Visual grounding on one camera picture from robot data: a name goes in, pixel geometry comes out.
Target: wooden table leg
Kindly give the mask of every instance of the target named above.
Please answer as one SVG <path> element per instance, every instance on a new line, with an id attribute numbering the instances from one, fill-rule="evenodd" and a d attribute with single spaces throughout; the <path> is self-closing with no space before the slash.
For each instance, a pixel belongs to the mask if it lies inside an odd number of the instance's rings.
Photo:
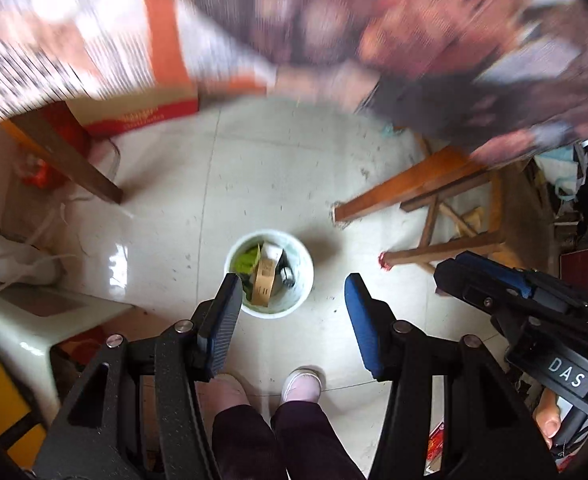
<path id="1" fill-rule="evenodd" d="M 27 144 L 39 157 L 72 182 L 106 202 L 121 202 L 122 189 L 60 137 L 38 110 L 14 117 L 11 121 L 3 121 L 0 126 L 13 137 L 26 139 Z"/>
<path id="2" fill-rule="evenodd" d="M 458 150 L 447 146 L 403 173 L 379 184 L 368 192 L 336 206 L 335 222 L 347 222 L 399 202 L 439 190 L 484 168 Z"/>

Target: white plastic stool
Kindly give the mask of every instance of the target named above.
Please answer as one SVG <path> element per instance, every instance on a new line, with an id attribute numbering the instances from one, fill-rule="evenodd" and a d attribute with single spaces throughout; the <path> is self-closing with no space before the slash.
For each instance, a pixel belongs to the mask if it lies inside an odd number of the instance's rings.
<path id="1" fill-rule="evenodd" d="M 131 307 L 49 286 L 14 285 L 0 293 L 0 361 L 34 394 L 47 424 L 60 408 L 51 347 Z"/>

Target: dark pants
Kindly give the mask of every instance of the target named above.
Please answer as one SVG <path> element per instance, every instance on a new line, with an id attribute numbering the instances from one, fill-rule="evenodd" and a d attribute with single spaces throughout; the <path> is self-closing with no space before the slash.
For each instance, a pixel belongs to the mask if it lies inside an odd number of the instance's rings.
<path id="1" fill-rule="evenodd" d="M 234 406 L 214 419 L 212 448 L 223 480 L 364 480 L 315 402 L 292 400 L 271 419 Z"/>

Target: shoe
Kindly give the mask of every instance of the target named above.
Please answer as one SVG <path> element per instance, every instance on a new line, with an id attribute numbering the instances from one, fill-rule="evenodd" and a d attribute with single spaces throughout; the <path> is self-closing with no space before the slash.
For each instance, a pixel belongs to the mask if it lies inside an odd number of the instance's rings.
<path id="1" fill-rule="evenodd" d="M 200 410 L 212 418 L 234 406 L 249 404 L 247 394 L 238 380 L 228 374 L 220 374 L 208 383 L 196 383 Z"/>
<path id="2" fill-rule="evenodd" d="M 313 370 L 299 368 L 294 370 L 285 379 L 280 403 L 290 400 L 304 400 L 305 402 L 318 402 L 321 396 L 321 378 Z"/>

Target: tiled floor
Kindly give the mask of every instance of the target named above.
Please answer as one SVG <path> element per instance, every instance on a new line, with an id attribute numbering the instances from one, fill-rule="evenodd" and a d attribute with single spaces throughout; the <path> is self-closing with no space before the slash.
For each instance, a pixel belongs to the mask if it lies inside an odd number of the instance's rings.
<path id="1" fill-rule="evenodd" d="M 495 355 L 504 351 L 486 316 L 434 295 L 432 278 L 419 267 L 379 268 L 381 251 L 417 245 L 425 210 L 406 214 L 390 207 L 344 228 L 331 222 L 333 203 L 421 159 L 411 135 L 386 137 L 376 121 L 327 108 L 249 98 L 115 142 L 122 153 L 115 180 L 125 200 L 121 206 L 98 199 L 67 206 L 67 224 L 59 223 L 51 247 L 77 258 L 65 260 L 61 285 L 138 306 L 108 328 L 128 338 L 152 336 L 213 297 L 240 236 L 259 228 L 296 235 L 314 260 L 310 297 L 282 319 L 241 313 L 227 368 L 264 413 L 294 368 L 322 370 L 322 404 L 363 470 L 375 452 L 388 389 L 372 383 L 363 368 L 342 297 L 347 274 L 360 272 L 373 297 L 429 334 L 458 339 L 475 333 L 489 340 Z M 106 142 L 92 154 L 101 168 L 111 157 Z M 40 199 L 17 198 L 15 191 L 6 214 L 10 230 L 20 224 L 12 199 Z M 486 192 L 468 192 L 452 205 L 463 212 L 483 203 Z M 37 218 L 33 213 L 27 224 Z M 452 231 L 439 219 L 435 240 L 449 239 Z"/>

